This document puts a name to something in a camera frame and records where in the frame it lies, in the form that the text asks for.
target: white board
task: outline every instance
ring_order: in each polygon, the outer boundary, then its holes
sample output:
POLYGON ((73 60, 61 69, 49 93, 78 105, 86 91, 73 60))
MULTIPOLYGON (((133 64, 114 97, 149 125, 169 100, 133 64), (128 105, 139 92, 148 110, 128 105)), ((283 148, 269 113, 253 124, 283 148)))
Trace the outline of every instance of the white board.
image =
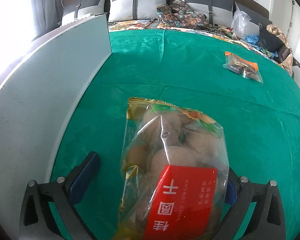
POLYGON ((24 59, 0 87, 0 223, 18 239, 28 181, 48 182, 69 120, 111 55, 106 16, 78 21, 24 59))

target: small snack package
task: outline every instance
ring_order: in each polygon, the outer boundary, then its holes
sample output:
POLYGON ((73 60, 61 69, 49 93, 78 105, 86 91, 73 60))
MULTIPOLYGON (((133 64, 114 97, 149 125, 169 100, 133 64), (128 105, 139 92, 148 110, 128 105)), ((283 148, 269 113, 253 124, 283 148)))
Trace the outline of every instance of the small snack package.
POLYGON ((228 172, 223 128, 212 118, 129 98, 113 239, 207 239, 219 224, 228 172))
POLYGON ((249 62, 227 51, 225 55, 227 63, 223 64, 224 68, 230 69, 246 79, 254 79, 263 84, 257 63, 249 62))

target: red label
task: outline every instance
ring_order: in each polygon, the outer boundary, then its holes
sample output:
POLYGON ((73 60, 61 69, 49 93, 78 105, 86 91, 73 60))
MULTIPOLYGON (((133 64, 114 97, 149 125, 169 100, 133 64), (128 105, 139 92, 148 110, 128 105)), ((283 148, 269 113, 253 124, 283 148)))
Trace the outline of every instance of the red label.
POLYGON ((217 169, 166 165, 152 202, 143 240, 188 240, 208 223, 217 169))

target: blue cloth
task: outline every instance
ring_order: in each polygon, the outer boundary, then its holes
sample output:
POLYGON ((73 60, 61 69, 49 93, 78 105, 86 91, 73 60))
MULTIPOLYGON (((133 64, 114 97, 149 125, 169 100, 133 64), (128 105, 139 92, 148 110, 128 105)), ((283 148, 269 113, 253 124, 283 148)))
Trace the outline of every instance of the blue cloth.
POLYGON ((257 42, 259 40, 259 35, 247 35, 243 39, 246 43, 249 43, 252 47, 256 48, 257 50, 261 51, 262 53, 266 54, 269 58, 278 57, 277 52, 269 52, 266 51, 263 47, 257 46, 257 42))

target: black bag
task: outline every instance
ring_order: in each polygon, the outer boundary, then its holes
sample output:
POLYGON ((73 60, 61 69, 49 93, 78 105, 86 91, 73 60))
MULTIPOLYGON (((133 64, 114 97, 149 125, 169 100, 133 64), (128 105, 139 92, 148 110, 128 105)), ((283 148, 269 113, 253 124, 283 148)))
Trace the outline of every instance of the black bag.
POLYGON ((275 52, 281 48, 283 42, 275 35, 270 33, 266 28, 260 30, 259 40, 257 41, 257 46, 263 47, 269 52, 275 52))
POLYGON ((278 57, 274 57, 273 59, 278 63, 282 63, 283 61, 285 61, 287 56, 289 56, 289 54, 291 53, 291 49, 287 48, 285 45, 282 45, 277 50, 277 52, 278 52, 278 57))

